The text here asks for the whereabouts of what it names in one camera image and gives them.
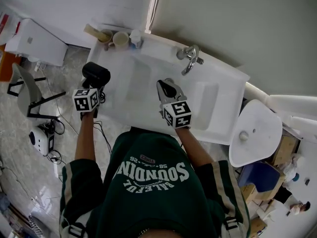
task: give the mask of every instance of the sink basin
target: sink basin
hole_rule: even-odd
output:
[[[181,71],[188,60],[176,53],[184,45],[158,36],[144,34],[140,50],[105,51],[96,42],[88,61],[111,72],[105,86],[106,102],[99,118],[110,116],[123,124],[175,135],[159,114],[156,82],[172,78],[188,98],[193,118],[191,131],[207,142],[230,144],[239,116],[244,86],[249,76],[200,52],[205,60],[185,76]]]

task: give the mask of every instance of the gray chair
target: gray chair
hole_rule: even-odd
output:
[[[9,83],[7,94],[18,97],[17,103],[20,111],[28,118],[41,118],[41,119],[57,119],[55,116],[47,116],[40,114],[41,104],[54,100],[66,94],[53,95],[44,99],[42,97],[39,87],[36,85],[37,81],[46,80],[45,77],[34,79],[24,68],[17,63],[12,65],[12,77]],[[19,93],[13,92],[12,87],[21,85]]]

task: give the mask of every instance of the cup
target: cup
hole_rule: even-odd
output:
[[[107,51],[108,48],[109,48],[109,43],[112,41],[113,33],[112,33],[112,31],[107,30],[107,29],[102,30],[101,32],[103,32],[103,33],[107,34],[108,36],[110,36],[110,39],[109,39],[108,41],[106,41],[106,42],[102,42],[102,41],[100,41],[100,40],[98,39],[98,41],[99,41],[102,45],[104,45],[104,49]]]
[[[117,32],[114,34],[112,42],[109,47],[115,47],[116,50],[122,51],[129,47],[129,35],[126,32]]]

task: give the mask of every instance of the marble floor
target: marble floor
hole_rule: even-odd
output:
[[[47,77],[47,81],[38,82],[44,98],[62,91],[66,95],[57,103],[51,101],[41,106],[41,113],[46,115],[62,114],[60,120],[65,124],[65,133],[55,136],[55,149],[67,163],[73,160],[77,134],[80,129],[78,113],[73,109],[72,93],[80,84],[81,69],[86,63],[89,50],[69,47],[64,66],[46,66],[37,72],[35,63],[24,62],[25,69],[36,77]],[[59,200],[61,195],[62,165],[55,165],[37,152],[30,143],[28,134],[32,122],[19,111],[16,97],[6,94],[7,83],[0,83],[0,157],[4,169],[0,176],[4,192],[10,202],[25,216],[31,212],[52,231],[58,234]],[[116,138],[129,130],[129,126],[111,118],[103,120],[103,129],[111,146]],[[101,133],[94,131],[95,152],[102,177],[109,164],[109,152]],[[227,148],[218,144],[201,142],[215,160],[227,158]]]

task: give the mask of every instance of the faucet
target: faucet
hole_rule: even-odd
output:
[[[185,76],[189,71],[194,67],[195,63],[203,64],[204,60],[198,57],[199,55],[199,47],[197,45],[192,45],[187,48],[183,48],[177,51],[177,58],[183,60],[184,58],[188,58],[190,61],[187,67],[182,71],[182,75]]]

